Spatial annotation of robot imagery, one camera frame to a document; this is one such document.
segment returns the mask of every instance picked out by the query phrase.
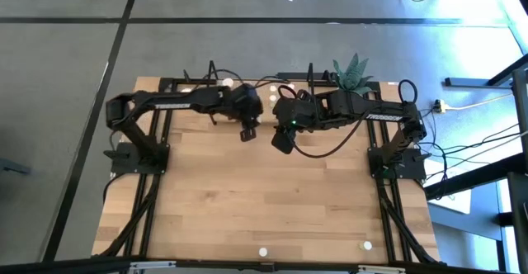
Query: black cable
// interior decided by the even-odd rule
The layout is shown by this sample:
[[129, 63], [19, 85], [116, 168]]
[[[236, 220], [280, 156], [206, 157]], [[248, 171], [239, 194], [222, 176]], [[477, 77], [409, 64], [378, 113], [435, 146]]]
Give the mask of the black cable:
[[110, 137], [108, 137], [108, 141], [110, 142], [110, 147], [112, 148], [112, 151], [116, 151], [116, 147], [114, 146], [114, 141], [112, 140], [112, 137], [114, 136], [114, 134], [117, 132], [117, 130], [113, 130], [111, 133], [110, 133]]
[[[441, 158], [442, 156], [441, 155], [437, 155], [437, 154], [432, 154], [430, 153], [429, 151], [423, 149], [422, 147], [420, 147], [420, 144], [416, 144], [416, 146], [418, 147], [418, 149], [420, 149], [422, 152], [426, 153], [426, 154], [429, 154], [430, 156], [433, 156], [433, 157], [436, 157], [436, 158]], [[471, 160], [468, 160], [468, 159], [464, 159], [464, 158], [457, 158], [457, 157], [452, 157], [452, 156], [445, 156], [445, 158], [452, 158], [452, 159], [458, 159], [458, 160], [462, 160], [462, 161], [465, 161], [467, 163], [486, 163], [486, 164], [489, 164], [488, 162], [476, 162], [476, 161], [471, 161]]]
[[280, 80], [280, 79], [270, 80], [270, 81], [266, 81], [264, 83], [260, 83], [259, 85], [255, 85], [255, 88], [263, 87], [263, 86], [266, 86], [266, 85], [272, 84], [272, 83], [289, 84], [290, 82], [287, 82], [285, 80]]
[[[442, 175], [442, 179], [440, 180], [440, 182], [445, 182], [448, 179], [448, 177], [447, 177], [446, 152], [444, 151], [444, 149], [442, 147], [440, 147], [440, 145], [438, 145], [436, 143], [423, 142], [421, 144], [431, 144], [431, 145], [435, 146], [436, 148], [438, 148], [442, 152], [442, 159], [444, 161], [444, 170], [432, 174], [431, 176], [427, 177], [426, 180], [429, 180], [431, 177], [435, 176], [436, 174], [443, 173], [444, 175]], [[434, 192], [434, 194], [436, 194], [436, 198], [435, 198], [436, 200], [440, 200], [444, 196], [444, 194], [446, 193], [445, 192], [445, 188], [446, 188], [446, 185], [445, 184], [441, 184], [441, 186], [438, 188], [438, 190], [436, 190]]]
[[485, 141], [486, 139], [488, 139], [488, 138], [491, 138], [491, 137], [493, 137], [494, 135], [499, 135], [499, 134], [502, 134], [502, 133], [504, 133], [505, 131], [507, 131], [507, 130], [509, 130], [509, 129], [513, 128], [513, 127], [516, 127], [516, 126], [518, 126], [518, 125], [519, 125], [518, 123], [517, 123], [517, 124], [514, 124], [514, 125], [512, 125], [512, 126], [508, 127], [508, 128], [507, 128], [507, 129], [505, 129], [505, 130], [501, 130], [501, 131], [499, 131], [499, 132], [497, 132], [497, 133], [495, 133], [495, 134], [493, 134], [493, 135], [489, 135], [488, 137], [486, 137], [486, 138], [482, 139], [482, 142], [484, 142], [484, 141]]
[[[266, 79], [273, 79], [273, 81], [269, 81], [266, 84], [262, 84], [261, 86], [258, 85], [259, 83], [261, 83], [262, 81], [264, 81]], [[284, 79], [279, 79], [277, 76], [264, 76], [264, 77], [262, 77], [262, 78], [257, 80], [257, 83], [255, 83], [255, 88], [262, 87], [262, 86], [270, 84], [270, 83], [290, 83], [290, 81], [284, 80]]]
[[280, 85], [279, 88], [277, 88], [277, 92], [279, 93], [279, 96], [280, 97], [285, 97], [283, 94], [282, 94], [282, 91], [281, 89], [285, 89], [289, 92], [291, 92], [291, 94], [294, 96], [294, 98], [297, 98], [297, 93], [295, 92], [295, 90], [287, 85]]
[[422, 119], [426, 118], [429, 114], [432, 113], [433, 109], [421, 109], [420, 112], [427, 111], [426, 115], [422, 116]]
[[409, 80], [409, 79], [404, 79], [402, 81], [399, 82], [398, 84], [398, 95], [399, 95], [399, 100], [401, 102], [405, 102], [403, 100], [403, 96], [402, 96], [402, 84], [404, 83], [409, 83], [414, 91], [414, 98], [412, 99], [412, 102], [411, 103], [416, 103], [417, 99], [418, 99], [418, 89], [416, 88], [416, 85], [414, 85], [413, 81]]
[[307, 154], [303, 150], [301, 150], [299, 148], [299, 146], [297, 146], [297, 144], [295, 144], [295, 141], [289, 135], [287, 135], [287, 136], [288, 136], [288, 139], [290, 139], [290, 142], [294, 146], [295, 150], [297, 150], [300, 154], [303, 154], [305, 157], [307, 157], [307, 158], [326, 158], [328, 155], [332, 155], [332, 154], [336, 153], [352, 137], [352, 135], [354, 133], [356, 133], [357, 128], [359, 128], [361, 122], [369, 115], [369, 112], [370, 112], [370, 110], [365, 111], [365, 113], [363, 113], [363, 115], [360, 117], [360, 119], [356, 122], [356, 126], [354, 126], [354, 128], [345, 137], [345, 139], [336, 148], [328, 151], [325, 154], [319, 154], [319, 155]]
[[453, 149], [453, 148], [456, 148], [456, 147], [462, 147], [462, 149], [457, 149], [457, 150], [454, 150], [454, 151], [450, 151], [450, 152], [448, 152], [446, 154], [456, 154], [456, 153], [458, 153], [460, 151], [463, 151], [463, 150], [466, 150], [466, 149], [476, 148], [476, 147], [481, 146], [481, 145], [486, 144], [486, 143], [492, 143], [492, 142], [495, 142], [495, 141], [499, 141], [500, 139], [510, 138], [510, 137], [517, 136], [517, 135], [519, 135], [519, 133], [501, 136], [501, 137], [498, 137], [498, 138], [495, 138], [495, 139], [490, 139], [490, 140], [487, 140], [487, 141], [483, 141], [483, 142], [472, 144], [472, 145], [468, 145], [468, 146], [458, 145], [458, 146], [449, 147], [449, 149]]
[[102, 192], [102, 203], [105, 204], [105, 201], [106, 201], [106, 193], [108, 192], [108, 187], [110, 187], [110, 185], [117, 179], [121, 178], [122, 176], [124, 175], [123, 174], [116, 174], [109, 182], [106, 183], [105, 185], [105, 189], [103, 190]]
[[[230, 71], [230, 70], [228, 70], [228, 69], [225, 69], [225, 68], [221, 68], [221, 69], [217, 69], [217, 70], [215, 70], [215, 71], [211, 71], [210, 73], [207, 73], [206, 75], [204, 75], [204, 77], [202, 77], [202, 79], [207, 78], [207, 80], [210, 80], [210, 79], [211, 79], [211, 75], [213, 75], [215, 72], [216, 72], [216, 73], [220, 72], [220, 73], [228, 73], [228, 74], [231, 74], [231, 75], [233, 75], [234, 77], [236, 77], [238, 81], [240, 81], [241, 83], [244, 83], [244, 81], [242, 80], [242, 78], [240, 78], [240, 76], [238, 76], [237, 73], [235, 73], [235, 72], [233, 72], [233, 71]], [[196, 86], [194, 86], [194, 87], [192, 88], [192, 90], [197, 89], [200, 85], [203, 85], [203, 84], [201, 84], [201, 83], [196, 84]]]

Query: wooden table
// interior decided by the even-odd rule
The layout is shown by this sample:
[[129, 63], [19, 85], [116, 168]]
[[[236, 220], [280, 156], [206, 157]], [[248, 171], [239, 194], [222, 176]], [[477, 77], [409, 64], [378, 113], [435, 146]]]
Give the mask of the wooden table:
[[[156, 91], [159, 79], [140, 77], [135, 90]], [[383, 99], [398, 100], [397, 83], [380, 86]], [[306, 82], [295, 83], [295, 90], [300, 88], [307, 89]], [[276, 122], [269, 96], [276, 92], [262, 87], [258, 94], [264, 104], [263, 122], [257, 138], [247, 143], [239, 139], [239, 124], [216, 117], [219, 123], [214, 126], [207, 115], [174, 111], [170, 161], [162, 176], [148, 257], [386, 263], [380, 207], [366, 155], [366, 123], [327, 158], [306, 158], [295, 151], [286, 155], [271, 146]], [[145, 132], [151, 116], [139, 120]], [[396, 125], [388, 126], [392, 137]], [[322, 154], [350, 130], [347, 126], [300, 134], [296, 141], [306, 152]], [[376, 137], [382, 144], [381, 134]], [[94, 254], [105, 250], [129, 220], [138, 177], [126, 175], [109, 188]], [[423, 190], [413, 181], [398, 183], [408, 227], [428, 253], [439, 258]], [[139, 251], [141, 227], [133, 253]], [[392, 232], [397, 258], [403, 259], [394, 224]], [[373, 244], [369, 252], [360, 249], [366, 240]], [[267, 257], [259, 257], [262, 247]]]

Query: black metal frame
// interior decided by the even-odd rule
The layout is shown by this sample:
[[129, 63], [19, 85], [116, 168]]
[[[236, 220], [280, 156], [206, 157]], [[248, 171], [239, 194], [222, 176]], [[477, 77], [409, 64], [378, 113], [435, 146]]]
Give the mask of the black metal frame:
[[[172, 91], [176, 91], [178, 84], [206, 84], [209, 81], [210, 80], [205, 79], [198, 79], [193, 81], [189, 79], [188, 75], [186, 75], [185, 79], [162, 78], [158, 90], [164, 91], [170, 84]], [[313, 78], [310, 79], [309, 83], [311, 84], [309, 84], [311, 87], [316, 86], [316, 82], [313, 80]], [[377, 90], [379, 91], [380, 86], [378, 83], [370, 83], [370, 85], [374, 88], [377, 88]], [[381, 99], [379, 92], [375, 93], [375, 98]], [[155, 111], [153, 113], [153, 120], [150, 126], [150, 135], [155, 135], [158, 120], [159, 112]], [[165, 116], [165, 121], [163, 125], [163, 134], [161, 138], [162, 142], [166, 143], [167, 141], [171, 121], [172, 113], [168, 111]], [[381, 129], [382, 140], [384, 141], [384, 143], [387, 143], [389, 141], [389, 132], [387, 131], [387, 126], [384, 122], [380, 122], [379, 126]], [[374, 148], [376, 147], [376, 137], [372, 120], [367, 121], [367, 127], [369, 130], [370, 147]], [[5, 266], [0, 267], [0, 271], [5, 273], [125, 273], [130, 269], [137, 269], [140, 272], [143, 272], [144, 269], [140, 268], [140, 266], [148, 266], [148, 263], [141, 264], [141, 262], [155, 261], [146, 258], [146, 253], [149, 245], [150, 230], [152, 228], [153, 223], [153, 211], [155, 209], [156, 198], [158, 195], [158, 187], [161, 181], [161, 174], [153, 175], [153, 184], [150, 187], [150, 191], [148, 192], [148, 195], [145, 197], [145, 199], [141, 200], [144, 194], [144, 184], [146, 182], [146, 177], [146, 174], [139, 175], [140, 179], [134, 201], [134, 209], [132, 212], [131, 220], [120, 233], [120, 237], [125, 238], [121, 239], [120, 237], [118, 237], [121, 242], [116, 242], [118, 239], [115, 240], [115, 242], [100, 256], [95, 256], [90, 259], [72, 261], [41, 262]], [[374, 180], [376, 181], [376, 186], [378, 189], [379, 207], [382, 215], [385, 243], [389, 261], [385, 265], [361, 265], [355, 263], [336, 264], [297, 262], [230, 262], [197, 260], [164, 261], [164, 265], [166, 265], [167, 267], [233, 268], [238, 270], [252, 269], [260, 272], [274, 272], [279, 270], [326, 270], [347, 271], [350, 273], [356, 273], [365, 271], [383, 271], [387, 270], [388, 268], [392, 268], [392, 270], [394, 270], [394, 268], [402, 268], [406, 273], [496, 273], [460, 267], [449, 267], [446, 266], [444, 263], [435, 262], [430, 257], [428, 257], [427, 254], [424, 253], [425, 251], [423, 251], [423, 248], [418, 244], [417, 240], [413, 237], [412, 233], [410, 232], [410, 230], [408, 230], [404, 223], [403, 207], [399, 196], [397, 179], [392, 179], [390, 184], [391, 192], [393, 194], [394, 208], [392, 207], [392, 204], [390, 203], [390, 200], [385, 191], [384, 180], [381, 177], [374, 178]], [[144, 232], [142, 234], [139, 256], [130, 256], [131, 245], [128, 245], [128, 247], [127, 245], [125, 245], [124, 257], [115, 257], [123, 243], [132, 244], [134, 242], [135, 228], [144, 213], [146, 213], [147, 216], [144, 225]], [[404, 261], [398, 261], [396, 259], [389, 217], [392, 218], [394, 223], [398, 226], [400, 239], [402, 242]], [[411, 248], [417, 255], [420, 263], [412, 262], [412, 255], [410, 250]]]
[[[513, 95], [521, 133], [528, 130], [528, 71], [513, 71]], [[439, 187], [445, 196], [465, 191], [483, 184], [507, 178], [510, 188], [511, 213], [500, 213], [490, 220], [501, 226], [513, 225], [516, 235], [517, 256], [521, 273], [528, 272], [528, 137], [521, 137], [523, 152], [504, 158], [487, 166], [452, 177], [426, 187], [428, 200], [435, 198]], [[499, 266], [505, 267], [503, 241], [497, 241]]]
[[447, 87], [472, 87], [472, 88], [512, 88], [512, 73], [528, 64], [528, 54], [524, 54], [515, 63], [505, 68], [491, 79], [480, 78], [446, 78], [445, 85]]
[[[73, 199], [76, 194], [76, 190], [80, 181], [80, 177], [82, 175], [84, 163], [86, 162], [87, 153], [90, 147], [90, 144], [92, 142], [92, 136], [96, 129], [97, 125], [97, 117], [101, 113], [102, 104], [104, 102], [104, 98], [106, 95], [107, 88], [110, 84], [111, 75], [113, 73], [113, 69], [116, 65], [116, 60], [120, 51], [121, 43], [125, 36], [125, 30], [126, 27], [129, 24], [186, 24], [186, 23], [311, 23], [311, 24], [327, 24], [327, 23], [341, 23], [341, 24], [385, 24], [385, 25], [419, 25], [419, 26], [441, 26], [441, 25], [449, 25], [449, 26], [487, 26], [487, 27], [508, 27], [507, 21], [503, 19], [499, 20], [488, 20], [484, 22], [480, 22], [479, 24], [471, 24], [468, 23], [465, 19], [457, 19], [457, 18], [447, 18], [447, 19], [421, 19], [421, 18], [345, 18], [345, 17], [334, 17], [334, 18], [320, 18], [320, 17], [130, 17], [130, 13], [132, 11], [132, 8], [134, 6], [135, 0], [127, 0], [127, 3], [125, 5], [125, 9], [123, 12], [123, 15], [121, 17], [0, 17], [0, 24], [17, 24], [17, 23], [27, 23], [27, 24], [116, 24], [118, 25], [118, 30], [115, 34], [115, 39], [111, 47], [111, 51], [108, 57], [108, 65], [105, 69], [105, 72], [103, 73], [103, 77], [101, 79], [100, 87], [97, 89], [97, 94], [94, 99], [94, 102], [92, 104], [92, 108], [90, 110], [87, 123], [84, 126], [82, 138], [79, 141], [78, 147], [76, 149], [76, 153], [74, 155], [75, 159], [72, 161], [72, 164], [70, 166], [70, 169], [68, 171], [68, 176], [66, 179], [66, 185], [64, 187], [64, 192], [62, 196], [61, 205], [58, 210], [58, 214], [54, 218], [53, 228], [51, 230], [50, 236], [48, 238], [48, 243], [45, 248], [44, 256], [43, 256], [43, 263], [35, 263], [31, 264], [29, 266], [30, 269], [50, 269], [50, 267], [55, 267], [59, 265], [68, 264], [70, 266], [73, 265], [88, 265], [93, 264], [96, 266], [101, 262], [101, 264], [105, 264], [108, 262], [123, 262], [124, 258], [115, 258], [115, 257], [99, 257], [97, 260], [94, 259], [87, 259], [87, 260], [79, 260], [79, 261], [66, 261], [66, 262], [53, 262], [55, 259], [55, 255], [57, 253], [57, 250], [59, 248], [60, 239], [62, 238], [62, 234], [66, 225], [66, 222], [68, 220], [69, 211], [71, 210]], [[172, 79], [165, 79], [162, 81], [173, 81]], [[186, 81], [195, 81], [193, 79], [189, 79], [186, 75]], [[324, 80], [318, 83], [315, 83], [316, 86], [331, 86], [333, 84], [328, 83], [328, 80]], [[375, 86], [377, 83], [369, 83], [371, 87], [374, 90], [379, 90], [379, 85], [377, 89]], [[376, 147], [375, 137], [370, 137], [371, 145], [374, 145], [373, 147]], [[139, 175], [139, 185], [138, 189], [136, 191], [136, 198], [134, 199], [134, 209], [135, 211], [138, 210], [141, 199], [144, 195], [144, 186], [146, 183], [147, 175], [142, 174]], [[395, 187], [393, 189], [393, 196], [398, 196], [398, 189]], [[398, 206], [398, 198], [394, 198], [394, 203], [396, 206]], [[134, 233], [131, 234], [130, 239], [127, 239], [127, 243], [125, 245], [125, 253], [130, 253], [131, 250], [131, 244], [133, 243], [133, 237]], [[125, 263], [129, 261], [141, 261], [145, 260], [142, 257], [129, 257], [129, 259], [126, 260]], [[194, 267], [196, 264], [200, 264], [201, 267], [221, 267], [222, 265], [219, 265], [216, 262], [207, 262], [207, 261], [179, 261], [178, 266], [179, 267]], [[419, 266], [416, 266], [416, 264], [407, 264], [404, 262], [394, 262], [391, 265], [405, 265], [406, 267], [410, 265], [410, 267], [415, 267], [416, 269], [420, 268]], [[231, 267], [231, 268], [254, 268], [259, 270], [266, 270], [266, 269], [276, 269], [276, 270], [307, 270], [307, 269], [327, 269], [327, 270], [337, 270], [337, 271], [354, 271], [355, 269], [358, 269], [357, 265], [336, 265], [336, 264], [286, 264], [286, 263], [276, 263], [275, 266], [264, 266], [262, 264], [256, 264], [256, 263], [244, 263], [244, 262], [227, 262], [222, 267]], [[20, 268], [19, 266], [7, 266], [7, 268], [2, 267], [2, 270], [4, 269], [12, 269], [12, 268]], [[429, 272], [435, 272], [432, 270], [431, 267], [427, 268]], [[465, 269], [457, 268], [457, 271], [464, 272]]]

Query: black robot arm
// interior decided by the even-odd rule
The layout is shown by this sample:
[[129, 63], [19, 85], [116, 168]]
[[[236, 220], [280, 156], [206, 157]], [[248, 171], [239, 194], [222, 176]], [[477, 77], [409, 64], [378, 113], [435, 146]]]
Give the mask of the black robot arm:
[[294, 148], [297, 131], [336, 129], [362, 119], [397, 122], [396, 135], [381, 148], [383, 165], [387, 168], [402, 163], [402, 152], [427, 135], [420, 111], [413, 102], [367, 100], [343, 90], [313, 95], [300, 90], [295, 97], [279, 98], [273, 114], [279, 125], [271, 143], [285, 154]]
[[255, 87], [242, 84], [231, 90], [225, 86], [201, 87], [191, 92], [145, 92], [121, 94], [106, 103], [106, 126], [122, 132], [131, 144], [120, 143], [116, 150], [106, 151], [112, 159], [112, 172], [164, 172], [167, 166], [168, 144], [158, 144], [136, 124], [147, 111], [193, 110], [198, 113], [221, 114], [242, 125], [240, 139], [256, 137], [257, 118], [262, 103]]

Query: black metal bar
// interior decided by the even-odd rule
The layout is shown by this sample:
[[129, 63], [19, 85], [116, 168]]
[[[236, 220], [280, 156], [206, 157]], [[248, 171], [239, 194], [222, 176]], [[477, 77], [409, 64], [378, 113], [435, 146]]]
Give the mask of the black metal bar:
[[526, 64], [528, 64], [528, 54], [523, 55], [491, 79], [446, 78], [445, 85], [448, 87], [510, 88], [512, 73]]
[[495, 244], [497, 245], [498, 270], [501, 272], [505, 272], [506, 271], [506, 253], [504, 252], [504, 241], [496, 240]]
[[488, 85], [489, 79], [481, 78], [446, 78], [445, 85], [447, 87], [468, 87], [468, 88], [499, 88], [499, 89], [510, 89], [512, 88], [512, 81], [506, 81], [503, 84], [490, 86]]
[[143, 214], [145, 211], [154, 203], [155, 198], [154, 196], [158, 193], [158, 185], [154, 184], [156, 182], [153, 182], [153, 184], [150, 186], [150, 189], [148, 190], [147, 196], [143, 199], [141, 204], [139, 205], [138, 210], [132, 217], [130, 217], [129, 222], [125, 225], [123, 230], [119, 233], [117, 238], [112, 241], [110, 247], [108, 247], [107, 250], [105, 250], [103, 253], [101, 253], [102, 256], [107, 257], [113, 257], [115, 256], [125, 244], [126, 239], [130, 236], [133, 230], [137, 228], [137, 225], [139, 223], [139, 220], [143, 217]]
[[526, 173], [508, 173], [508, 188], [519, 271], [528, 273], [528, 176]]
[[[377, 100], [381, 100], [381, 92], [376, 92], [375, 95], [376, 95]], [[387, 144], [388, 142], [390, 142], [389, 130], [387, 129], [387, 123], [385, 121], [381, 121], [379, 123], [379, 127], [381, 128], [381, 139], [383, 140], [383, 144]], [[403, 215], [402, 199], [399, 194], [399, 186], [398, 186], [397, 178], [390, 180], [390, 191], [393, 194], [393, 203], [394, 203], [394, 208], [396, 209], [396, 213], [399, 215], [402, 221], [405, 222], [405, 217]], [[413, 260], [413, 256], [411, 255], [411, 248], [409, 247], [409, 244], [405, 240], [402, 232], [399, 232], [399, 239], [400, 239], [400, 243], [402, 244], [403, 260], [411, 262]]]
[[[374, 148], [376, 147], [376, 133], [374, 129], [374, 124], [372, 120], [367, 121], [367, 128], [369, 130], [369, 137], [370, 137], [370, 147]], [[376, 184], [376, 191], [379, 190], [379, 186], [381, 185], [381, 188], [384, 188], [384, 182], [381, 178], [375, 178], [375, 184]], [[381, 203], [381, 196], [378, 192], [378, 199], [379, 199], [379, 212], [381, 214], [381, 223], [383, 225], [383, 234], [384, 234], [384, 240], [385, 240], [385, 248], [387, 250], [387, 259], [389, 261], [395, 261], [396, 260], [396, 254], [394, 252], [394, 241], [393, 241], [393, 235], [390, 228], [390, 221], [389, 221], [389, 215], [387, 214], [387, 211], [384, 209], [382, 203]]]
[[[150, 129], [148, 129], [148, 135], [151, 137], [154, 137], [156, 139], [156, 129], [158, 128], [158, 120], [159, 120], [159, 110], [155, 110], [152, 116], [152, 120], [150, 122]], [[134, 215], [136, 211], [139, 208], [139, 205], [141, 204], [141, 201], [143, 200], [144, 190], [145, 190], [145, 183], [147, 181], [147, 174], [140, 174], [139, 180], [138, 180], [138, 187], [135, 192], [135, 198], [134, 198], [134, 205], [132, 206], [132, 213], [131, 215]], [[125, 241], [125, 250], [123, 251], [123, 256], [129, 256], [132, 253], [132, 248], [134, 246], [134, 239], [135, 239], [135, 230], [133, 229], [130, 236]]]
[[[513, 96], [517, 109], [517, 119], [519, 120], [519, 131], [524, 133], [528, 130], [528, 70], [517, 69], [513, 71]], [[528, 173], [528, 135], [521, 137], [522, 152], [524, 153], [524, 164], [522, 170], [512, 170], [520, 174]]]
[[123, 21], [123, 17], [0, 17], [0, 24], [116, 24]]
[[495, 77], [488, 80], [488, 85], [497, 86], [505, 83], [512, 77], [513, 71], [520, 69], [523, 65], [528, 64], [528, 54], [523, 55], [515, 63], [510, 64], [509, 67], [498, 73]]
[[[210, 62], [210, 66], [214, 67], [214, 64], [212, 61]], [[177, 92], [177, 80], [173, 79], [171, 83], [171, 92]], [[172, 111], [166, 111], [165, 113], [165, 121], [163, 122], [163, 129], [162, 129], [162, 137], [161, 141], [164, 143], [167, 143], [168, 135], [171, 128], [171, 122], [172, 122]], [[156, 191], [159, 189], [159, 184], [161, 181], [161, 174], [154, 174], [153, 184], [157, 184]], [[154, 211], [156, 210], [156, 200], [158, 198], [158, 193], [154, 195], [154, 202], [153, 204], [148, 208], [147, 210], [147, 216], [145, 217], [144, 227], [143, 227], [143, 235], [141, 238], [141, 244], [139, 245], [139, 255], [145, 256], [147, 255], [147, 251], [149, 250], [149, 241], [150, 241], [150, 234], [152, 232], [152, 225], [154, 221]]]
[[445, 264], [427, 264], [418, 262], [390, 262], [390, 267], [405, 269], [405, 274], [498, 274], [497, 271], [478, 270], [464, 267], [446, 266]]
[[443, 182], [432, 184], [424, 188], [426, 198], [428, 201], [434, 199], [440, 189], [444, 192], [444, 196], [448, 196], [503, 179], [507, 172], [523, 172], [522, 170], [525, 170], [524, 156], [524, 154], [515, 154], [487, 166], [451, 177]]
[[466, 20], [462, 18], [346, 18], [346, 17], [131, 17], [130, 24], [202, 24], [202, 23], [298, 23], [298, 24], [363, 24], [363, 25], [418, 25], [418, 26], [481, 26], [507, 27], [504, 19], [486, 21]]
[[497, 222], [500, 226], [513, 226], [513, 214], [511, 212], [502, 212], [497, 214]]
[[[132, 6], [134, 6], [134, 1], [135, 0], [127, 0], [125, 11], [123, 12], [123, 20], [126, 20], [130, 17]], [[54, 222], [52, 223], [53, 228], [48, 238], [43, 261], [53, 261], [57, 251], [59, 250], [60, 239], [63, 236], [64, 228], [68, 222], [69, 211], [72, 209], [73, 199], [77, 193], [81, 175], [83, 174], [84, 163], [86, 162], [88, 150], [90, 149], [90, 144], [92, 143], [93, 133], [95, 132], [97, 126], [98, 117], [101, 113], [106, 91], [108, 90], [108, 86], [110, 84], [111, 75], [116, 65], [117, 55], [119, 54], [121, 43], [125, 37], [125, 30], [126, 24], [120, 23], [115, 34], [110, 55], [108, 56], [105, 72], [103, 73], [101, 83], [97, 89], [92, 108], [88, 114], [87, 123], [85, 124], [82, 131], [81, 139], [77, 149], [75, 150], [74, 159], [68, 171], [68, 176], [66, 177], [67, 183], [63, 191], [63, 196], [61, 197], [62, 201], [60, 203], [59, 211], [54, 218]]]

